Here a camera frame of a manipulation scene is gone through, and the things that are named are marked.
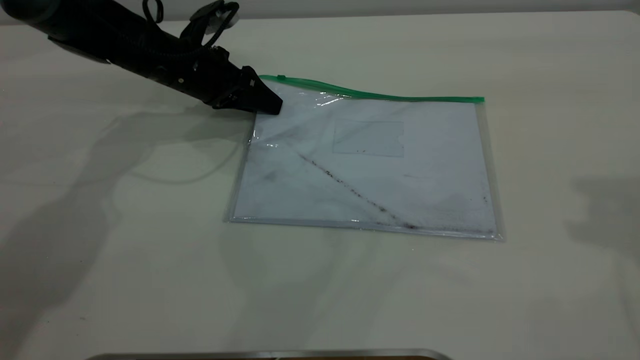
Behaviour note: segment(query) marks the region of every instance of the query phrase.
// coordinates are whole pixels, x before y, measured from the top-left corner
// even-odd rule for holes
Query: table surface
[[[261,74],[485,96],[494,243],[228,224],[253,115],[1,27],[0,358],[637,359],[639,39],[627,12],[242,20],[222,36]]]

